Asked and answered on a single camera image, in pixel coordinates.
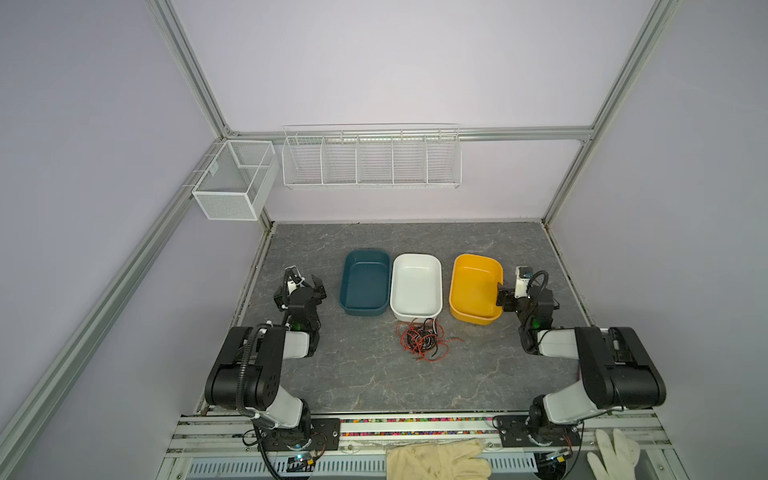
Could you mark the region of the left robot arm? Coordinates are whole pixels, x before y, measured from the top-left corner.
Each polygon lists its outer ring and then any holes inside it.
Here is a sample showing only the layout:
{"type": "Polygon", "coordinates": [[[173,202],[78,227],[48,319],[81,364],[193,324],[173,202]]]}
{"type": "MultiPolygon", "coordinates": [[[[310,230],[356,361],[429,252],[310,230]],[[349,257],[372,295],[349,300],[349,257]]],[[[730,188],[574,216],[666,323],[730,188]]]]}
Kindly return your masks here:
{"type": "Polygon", "coordinates": [[[289,271],[274,296],[282,321],[230,328],[207,377],[205,402],[238,412],[260,431],[309,438],[310,409],[281,386],[281,375],[284,361],[315,354],[321,329],[318,306],[326,298],[319,277],[305,279],[289,271]]]}

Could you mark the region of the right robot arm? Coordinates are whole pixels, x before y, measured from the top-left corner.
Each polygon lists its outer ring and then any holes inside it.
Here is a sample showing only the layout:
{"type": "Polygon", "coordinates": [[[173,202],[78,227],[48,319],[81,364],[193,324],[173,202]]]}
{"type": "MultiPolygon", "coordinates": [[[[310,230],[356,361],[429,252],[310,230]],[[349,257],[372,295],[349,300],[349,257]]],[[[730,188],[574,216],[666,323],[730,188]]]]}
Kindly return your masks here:
{"type": "Polygon", "coordinates": [[[523,426],[535,441],[543,441],[558,427],[666,401],[664,380],[634,329],[555,328],[552,314],[559,305],[545,284],[527,283],[523,290],[499,284],[496,303],[516,314],[527,354],[578,362],[575,383],[532,401],[523,426]]]}

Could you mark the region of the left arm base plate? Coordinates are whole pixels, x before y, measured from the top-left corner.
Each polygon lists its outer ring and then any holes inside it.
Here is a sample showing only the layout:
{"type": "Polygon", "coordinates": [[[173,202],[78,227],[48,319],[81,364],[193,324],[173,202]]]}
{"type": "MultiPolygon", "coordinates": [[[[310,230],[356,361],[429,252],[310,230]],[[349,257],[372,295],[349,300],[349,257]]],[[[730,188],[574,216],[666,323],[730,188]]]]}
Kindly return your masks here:
{"type": "Polygon", "coordinates": [[[341,440],[341,419],[312,417],[294,429],[273,429],[259,434],[266,451],[336,451],[341,440]]]}

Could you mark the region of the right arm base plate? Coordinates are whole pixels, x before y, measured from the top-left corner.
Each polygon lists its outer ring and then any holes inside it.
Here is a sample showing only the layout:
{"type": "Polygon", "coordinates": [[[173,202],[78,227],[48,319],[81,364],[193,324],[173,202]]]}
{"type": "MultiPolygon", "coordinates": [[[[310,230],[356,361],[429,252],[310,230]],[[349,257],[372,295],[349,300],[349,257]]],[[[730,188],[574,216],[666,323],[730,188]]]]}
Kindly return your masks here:
{"type": "Polygon", "coordinates": [[[528,415],[498,415],[492,419],[500,441],[505,448],[523,447],[570,447],[581,445],[582,439],[576,425],[556,425],[531,420],[528,415]]]}

